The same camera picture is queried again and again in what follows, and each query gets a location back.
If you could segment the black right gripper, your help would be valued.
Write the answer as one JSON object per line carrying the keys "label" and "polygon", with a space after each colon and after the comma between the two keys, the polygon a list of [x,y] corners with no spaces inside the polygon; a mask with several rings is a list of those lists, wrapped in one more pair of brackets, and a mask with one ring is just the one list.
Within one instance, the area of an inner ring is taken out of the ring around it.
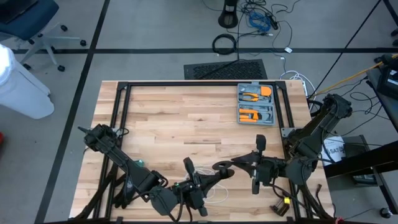
{"label": "black right gripper", "polygon": [[[256,135],[256,149],[249,154],[232,158],[232,165],[247,172],[252,179],[252,193],[258,194],[260,183],[263,186],[269,186],[273,179],[278,177],[286,177],[286,162],[276,157],[262,157],[262,153],[266,150],[266,137],[261,134]],[[247,162],[259,162],[259,181],[256,177],[256,167]]]}

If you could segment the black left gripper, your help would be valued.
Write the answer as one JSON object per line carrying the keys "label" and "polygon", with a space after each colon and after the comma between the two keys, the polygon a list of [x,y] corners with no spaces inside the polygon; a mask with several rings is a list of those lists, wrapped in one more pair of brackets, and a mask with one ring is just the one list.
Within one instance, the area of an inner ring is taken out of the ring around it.
{"label": "black left gripper", "polygon": [[178,196],[182,195],[186,205],[198,210],[199,214],[205,217],[208,215],[205,207],[207,194],[212,187],[218,185],[219,181],[234,175],[234,170],[230,169],[232,163],[220,161],[213,164],[212,169],[215,170],[213,175],[199,174],[189,157],[186,157],[183,163],[188,174],[188,180],[187,182],[176,183],[175,193]]}

